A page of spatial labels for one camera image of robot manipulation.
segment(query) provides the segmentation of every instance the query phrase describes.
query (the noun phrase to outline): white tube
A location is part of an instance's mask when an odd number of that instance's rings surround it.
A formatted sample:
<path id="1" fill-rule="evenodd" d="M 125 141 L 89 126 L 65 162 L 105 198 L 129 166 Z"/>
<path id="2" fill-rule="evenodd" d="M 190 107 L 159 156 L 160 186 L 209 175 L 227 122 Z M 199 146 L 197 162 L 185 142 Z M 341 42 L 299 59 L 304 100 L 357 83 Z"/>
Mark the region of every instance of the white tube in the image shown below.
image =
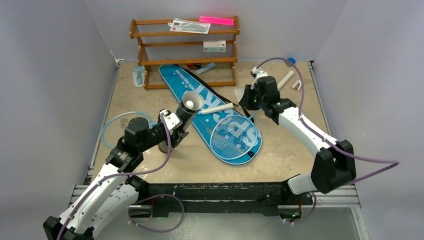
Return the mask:
<path id="1" fill-rule="evenodd" d="M 288 73 L 287 73 L 287 75 L 281 80 L 281 81 L 279 81 L 279 83 L 278 83 L 278 85 L 277 85 L 277 87 L 278 87 L 278 90 L 280 90 L 283 86 L 284 86 L 284 84 L 293 76 L 295 74 L 295 72 L 293 71 L 293 70 L 290 70 Z"/>
<path id="2" fill-rule="evenodd" d="M 200 110 L 199 111 L 199 114 L 211 114 L 211 113 L 215 113 L 215 112 L 219 112 L 219 111 L 224 111 L 224 110 L 227 110 L 227 109 L 233 109 L 233 108 L 234 108 L 233 103 L 230 102 L 230 103 L 225 104 L 225 105 L 221 105 L 221 106 L 216 106 L 216 107 L 211 107 L 211 108 L 206 108 L 206 109 Z"/>

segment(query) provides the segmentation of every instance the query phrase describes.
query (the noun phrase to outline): gray wall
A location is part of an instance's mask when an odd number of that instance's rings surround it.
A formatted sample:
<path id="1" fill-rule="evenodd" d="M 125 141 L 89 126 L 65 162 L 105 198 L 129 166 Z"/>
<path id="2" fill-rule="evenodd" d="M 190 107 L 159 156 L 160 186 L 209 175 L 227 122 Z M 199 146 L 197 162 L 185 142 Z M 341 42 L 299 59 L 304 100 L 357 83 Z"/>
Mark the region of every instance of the gray wall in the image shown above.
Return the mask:
<path id="1" fill-rule="evenodd" d="M 115 61 L 83 0 L 1 0 L 1 239 L 46 239 L 87 174 Z"/>
<path id="2" fill-rule="evenodd" d="M 370 238 L 423 239 L 424 2 L 350 0 L 318 55 L 332 133 L 400 165 L 357 184 Z M 362 176 L 384 165 L 358 163 Z"/>
<path id="3" fill-rule="evenodd" d="M 298 61 L 308 61 L 318 56 L 347 0 L 87 0 L 86 2 L 106 44 L 118 59 L 137 58 L 137 41 L 130 39 L 129 36 L 131 19 L 238 15 L 241 31 L 237 39 L 237 49 L 240 60 L 292 56 Z M 162 30 L 169 31 L 169 27 L 164 27 Z M 145 40 L 154 41 L 153 39 L 150 37 Z M 168 49 L 156 48 L 149 53 L 152 58 L 157 59 L 175 58 L 176 48 L 172 49 L 174 53 Z M 180 54 L 187 52 L 200 54 L 202 49 L 178 49 Z"/>

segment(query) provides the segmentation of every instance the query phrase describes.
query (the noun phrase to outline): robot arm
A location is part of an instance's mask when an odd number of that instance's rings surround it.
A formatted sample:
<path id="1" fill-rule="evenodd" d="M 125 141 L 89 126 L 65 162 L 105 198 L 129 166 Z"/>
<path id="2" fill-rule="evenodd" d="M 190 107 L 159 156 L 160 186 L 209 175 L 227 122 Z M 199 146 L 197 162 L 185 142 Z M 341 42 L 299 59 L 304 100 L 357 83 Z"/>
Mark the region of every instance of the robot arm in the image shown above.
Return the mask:
<path id="1" fill-rule="evenodd" d="M 301 118 L 313 130 L 340 149 L 353 154 L 353 147 L 347 141 L 338 141 L 326 134 L 304 115 L 299 116 L 299 109 L 287 98 L 280 98 L 277 82 L 261 69 L 253 68 L 255 78 L 252 85 L 246 85 L 240 106 L 248 110 L 262 109 L 265 115 L 276 124 L 294 134 L 315 157 L 311 173 L 300 174 L 283 182 L 287 197 L 305 192 L 319 191 L 328 193 L 341 187 L 356 177 L 355 161 L 336 152 L 328 143 L 305 127 Z"/>
<path id="2" fill-rule="evenodd" d="M 151 147 L 158 145 L 160 151 L 168 151 L 165 128 L 170 134 L 171 147 L 178 146 L 188 135 L 186 129 L 202 106 L 203 99 L 198 93 L 187 92 L 176 113 L 160 111 L 165 124 L 158 117 L 158 123 L 149 128 L 145 118 L 133 118 L 84 193 L 59 218 L 49 217 L 44 222 L 47 239 L 56 240 L 64 225 L 61 240 L 94 239 L 110 220 L 139 198 L 134 186 L 121 185 L 129 175 L 121 173 L 132 173 L 143 161 L 143 152 Z"/>

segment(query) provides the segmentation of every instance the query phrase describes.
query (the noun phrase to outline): blue badminton racket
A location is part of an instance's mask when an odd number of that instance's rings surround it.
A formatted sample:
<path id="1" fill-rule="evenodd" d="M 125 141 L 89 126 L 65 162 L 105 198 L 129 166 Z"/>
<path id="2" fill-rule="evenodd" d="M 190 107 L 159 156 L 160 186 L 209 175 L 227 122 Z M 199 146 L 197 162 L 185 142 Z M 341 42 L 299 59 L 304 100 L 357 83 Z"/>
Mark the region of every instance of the blue badminton racket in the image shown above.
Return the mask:
<path id="1" fill-rule="evenodd" d="M 210 135 L 210 149 L 222 160 L 234 160 L 247 154 L 258 141 L 258 128 L 251 118 L 227 116 L 218 122 Z"/>
<path id="2" fill-rule="evenodd" d="M 150 128 L 156 124 L 152 119 L 141 111 L 130 111 L 120 114 L 109 120 L 101 130 L 101 142 L 108 148 L 113 149 L 120 137 L 124 135 L 125 128 L 133 118 L 143 117 L 147 119 Z"/>

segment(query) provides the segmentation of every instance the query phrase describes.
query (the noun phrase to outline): pink clip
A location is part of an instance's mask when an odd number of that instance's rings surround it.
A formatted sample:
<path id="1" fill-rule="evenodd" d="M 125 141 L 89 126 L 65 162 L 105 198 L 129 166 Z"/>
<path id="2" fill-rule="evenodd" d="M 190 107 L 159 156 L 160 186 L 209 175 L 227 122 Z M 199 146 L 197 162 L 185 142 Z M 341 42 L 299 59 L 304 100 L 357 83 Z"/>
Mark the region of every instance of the pink clip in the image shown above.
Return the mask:
<path id="1" fill-rule="evenodd" d="M 208 24 L 222 24 L 222 25 L 234 25 L 234 19 L 219 18 L 211 16 L 200 16 L 199 22 Z"/>

